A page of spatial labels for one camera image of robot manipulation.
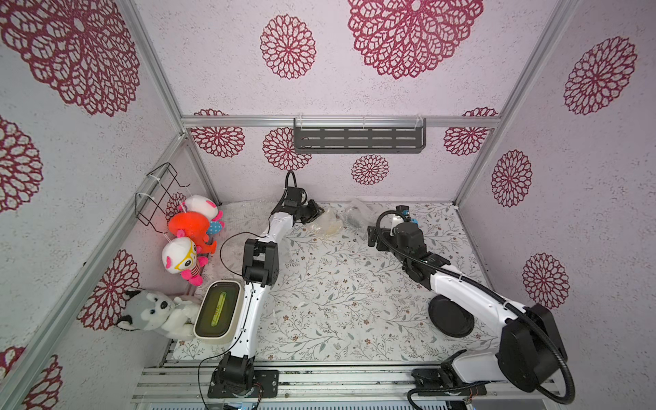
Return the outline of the black plate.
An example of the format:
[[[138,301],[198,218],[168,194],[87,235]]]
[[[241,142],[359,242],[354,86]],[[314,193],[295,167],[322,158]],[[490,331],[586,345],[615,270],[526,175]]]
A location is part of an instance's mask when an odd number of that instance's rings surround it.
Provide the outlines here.
[[[473,315],[442,295],[430,301],[428,314],[432,324],[451,338],[465,338],[474,330]]]

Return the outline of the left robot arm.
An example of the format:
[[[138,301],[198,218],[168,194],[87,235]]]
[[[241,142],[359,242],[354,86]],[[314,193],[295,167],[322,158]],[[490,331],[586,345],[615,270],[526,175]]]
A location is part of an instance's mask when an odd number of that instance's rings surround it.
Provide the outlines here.
[[[196,338],[216,343],[223,352],[216,360],[254,360],[257,331],[264,304],[278,280],[278,246],[298,224],[308,224],[324,213],[298,186],[292,171],[285,176],[285,189],[268,218],[268,229],[244,242],[241,281],[219,280],[203,297],[194,329]]]

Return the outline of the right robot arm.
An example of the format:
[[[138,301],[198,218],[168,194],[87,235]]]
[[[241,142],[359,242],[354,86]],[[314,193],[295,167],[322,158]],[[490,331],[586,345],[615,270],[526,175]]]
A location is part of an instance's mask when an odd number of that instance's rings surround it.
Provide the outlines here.
[[[574,402],[576,386],[567,352],[547,307],[509,300],[429,251],[407,206],[380,214],[367,228],[367,241],[391,253],[411,280],[434,293],[429,318],[442,334],[464,338],[480,321],[498,342],[486,350],[460,350],[425,372],[414,372],[415,386],[407,394],[412,408],[419,406],[415,396],[475,396],[500,382],[561,405]]]

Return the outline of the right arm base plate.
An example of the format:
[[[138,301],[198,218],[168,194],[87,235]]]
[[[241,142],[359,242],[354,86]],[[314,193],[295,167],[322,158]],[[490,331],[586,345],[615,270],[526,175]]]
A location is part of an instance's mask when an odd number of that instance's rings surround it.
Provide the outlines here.
[[[484,396],[486,384],[468,384],[442,367],[416,368],[411,372],[419,396]]]

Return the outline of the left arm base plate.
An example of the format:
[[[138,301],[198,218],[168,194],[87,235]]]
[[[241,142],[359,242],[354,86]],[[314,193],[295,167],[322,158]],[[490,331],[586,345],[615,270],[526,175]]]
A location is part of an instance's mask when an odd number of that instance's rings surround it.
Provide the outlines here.
[[[224,355],[213,371],[208,397],[275,398],[278,396],[279,371],[256,370],[255,358]]]

